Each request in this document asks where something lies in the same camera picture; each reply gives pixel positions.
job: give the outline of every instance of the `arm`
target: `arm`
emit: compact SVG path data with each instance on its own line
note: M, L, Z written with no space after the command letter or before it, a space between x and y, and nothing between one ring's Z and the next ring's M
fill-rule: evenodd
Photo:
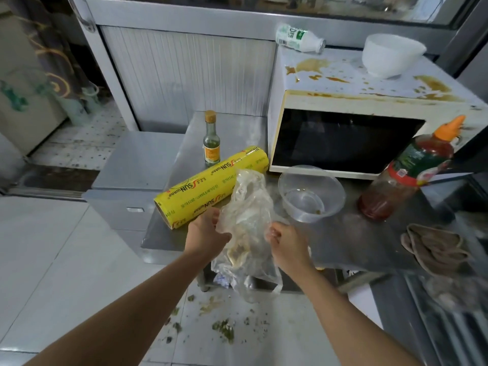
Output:
M341 365L420 365L315 270L307 240L294 227L274 222L266 239L278 266L312 302Z
M185 251L163 268L63 337L28 365L138 365L186 288L230 240L215 231L211 208L188 226Z

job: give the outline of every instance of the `microwave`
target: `microwave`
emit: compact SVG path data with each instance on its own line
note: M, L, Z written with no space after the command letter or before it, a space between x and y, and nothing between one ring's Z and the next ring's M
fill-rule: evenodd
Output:
M378 79L363 67L361 51L310 55L279 46L267 112L269 170L304 164L374 179L412 137L461 114L455 151L488 124L488 106L425 57L400 76Z

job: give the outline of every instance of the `yellow cling film box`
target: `yellow cling film box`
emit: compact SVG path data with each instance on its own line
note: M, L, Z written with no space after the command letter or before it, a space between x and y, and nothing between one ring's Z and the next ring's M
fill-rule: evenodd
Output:
M263 149L250 146L230 158L159 194L154 201L171 229L191 221L207 208L232 194L237 169L264 173L269 160Z

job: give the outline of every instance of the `forearm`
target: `forearm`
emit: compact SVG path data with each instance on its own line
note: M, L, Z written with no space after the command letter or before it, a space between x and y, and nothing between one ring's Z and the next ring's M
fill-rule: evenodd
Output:
M297 283L312 302L343 366L419 365L315 270L307 270Z
M52 343L28 364L138 365L206 264L199 256L184 253Z

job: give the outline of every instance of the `corrugated panel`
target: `corrugated panel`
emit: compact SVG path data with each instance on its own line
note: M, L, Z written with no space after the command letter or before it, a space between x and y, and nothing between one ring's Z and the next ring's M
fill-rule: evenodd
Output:
M193 111L265 116L272 41L102 27L146 131L184 132Z

